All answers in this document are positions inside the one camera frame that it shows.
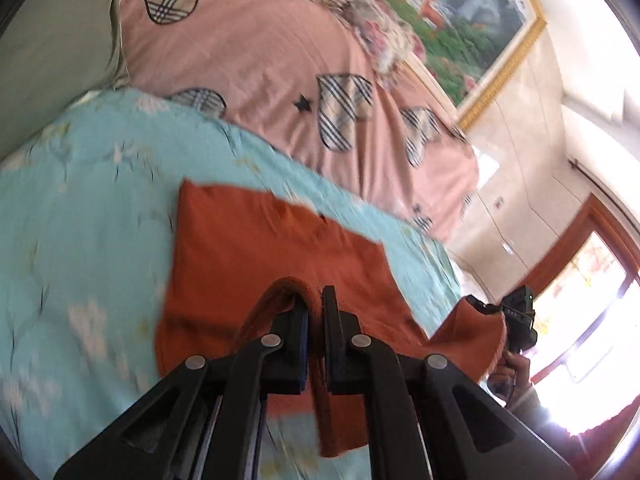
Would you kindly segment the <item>person's right hand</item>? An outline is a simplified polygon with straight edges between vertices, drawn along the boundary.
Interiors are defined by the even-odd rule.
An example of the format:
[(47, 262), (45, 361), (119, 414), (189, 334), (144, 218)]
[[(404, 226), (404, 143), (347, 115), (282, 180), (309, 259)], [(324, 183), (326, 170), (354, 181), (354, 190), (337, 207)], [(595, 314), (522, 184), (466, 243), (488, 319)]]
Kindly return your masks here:
[(532, 385), (526, 356), (504, 350), (487, 378), (489, 391), (506, 404), (513, 404)]

